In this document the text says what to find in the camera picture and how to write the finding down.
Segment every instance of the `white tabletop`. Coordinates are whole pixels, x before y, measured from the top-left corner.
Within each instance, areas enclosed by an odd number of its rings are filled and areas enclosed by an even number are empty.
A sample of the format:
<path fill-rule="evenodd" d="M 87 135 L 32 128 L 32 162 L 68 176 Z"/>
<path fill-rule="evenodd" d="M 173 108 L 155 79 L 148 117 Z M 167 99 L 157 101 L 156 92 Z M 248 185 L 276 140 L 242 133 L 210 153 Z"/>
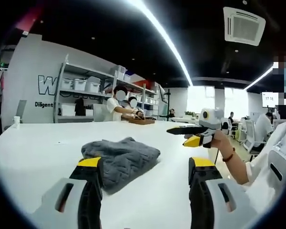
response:
<path fill-rule="evenodd" d="M 180 123 L 191 123 L 191 124 L 198 124 L 199 120 L 198 119 L 190 119 L 190 118 L 179 118 L 179 117 L 174 117 L 170 118 L 175 122 L 180 122 Z"/>
<path fill-rule="evenodd" d="M 166 132 L 173 122 L 21 124 L 0 136 L 0 178 L 15 203 L 35 211 L 42 195 L 61 177 L 69 177 L 82 158 L 82 145 L 106 139 L 136 141 L 161 151 L 159 163 L 113 195 L 104 193 L 104 229 L 190 228 L 188 159 L 208 157 L 204 148 L 182 146 L 184 138 Z"/>

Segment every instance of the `air conditioning vent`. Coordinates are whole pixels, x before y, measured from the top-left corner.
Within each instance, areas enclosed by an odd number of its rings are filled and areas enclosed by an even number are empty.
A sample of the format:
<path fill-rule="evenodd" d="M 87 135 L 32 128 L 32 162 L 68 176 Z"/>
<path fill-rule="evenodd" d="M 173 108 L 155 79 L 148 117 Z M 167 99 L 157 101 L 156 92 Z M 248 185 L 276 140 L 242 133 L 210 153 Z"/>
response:
<path fill-rule="evenodd" d="M 255 14 L 240 9 L 224 7 L 225 40 L 258 46 L 266 21 Z"/>

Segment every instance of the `black ceiling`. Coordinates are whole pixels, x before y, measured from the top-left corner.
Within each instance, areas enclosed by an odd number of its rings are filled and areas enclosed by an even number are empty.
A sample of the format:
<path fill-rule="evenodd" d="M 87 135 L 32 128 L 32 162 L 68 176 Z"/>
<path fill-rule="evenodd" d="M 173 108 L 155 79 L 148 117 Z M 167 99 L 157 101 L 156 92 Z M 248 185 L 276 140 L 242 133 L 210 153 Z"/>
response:
<path fill-rule="evenodd" d="M 44 8 L 30 32 L 125 66 L 163 87 L 186 87 L 185 75 L 164 39 L 127 1 L 55 1 Z M 169 34 L 194 85 L 244 88 L 244 82 L 221 79 L 252 82 L 273 64 L 278 52 L 286 51 L 286 0 L 247 0 L 246 5 L 242 0 L 144 2 Z M 225 41 L 224 6 L 266 19 L 259 46 Z M 283 76 L 270 75 L 258 85 L 251 91 L 283 91 Z"/>

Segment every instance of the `window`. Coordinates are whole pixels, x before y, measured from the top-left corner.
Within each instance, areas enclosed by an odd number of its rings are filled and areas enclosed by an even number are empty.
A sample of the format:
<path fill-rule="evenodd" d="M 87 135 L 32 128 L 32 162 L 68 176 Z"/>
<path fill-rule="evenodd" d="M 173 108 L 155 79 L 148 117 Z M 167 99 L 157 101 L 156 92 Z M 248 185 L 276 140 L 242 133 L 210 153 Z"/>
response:
<path fill-rule="evenodd" d="M 225 88 L 225 117 L 234 112 L 234 119 L 248 115 L 248 92 L 243 89 Z"/>
<path fill-rule="evenodd" d="M 192 86 L 187 93 L 187 111 L 200 113 L 203 108 L 215 108 L 215 88 Z"/>

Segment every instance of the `computer screen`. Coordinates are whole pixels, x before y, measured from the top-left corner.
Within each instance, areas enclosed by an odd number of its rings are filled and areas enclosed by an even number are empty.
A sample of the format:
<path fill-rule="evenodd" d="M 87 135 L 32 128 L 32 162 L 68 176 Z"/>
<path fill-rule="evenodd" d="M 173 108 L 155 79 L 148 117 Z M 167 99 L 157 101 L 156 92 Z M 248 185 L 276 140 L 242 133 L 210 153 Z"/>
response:
<path fill-rule="evenodd" d="M 275 108 L 278 105 L 278 93 L 262 92 L 263 107 Z"/>

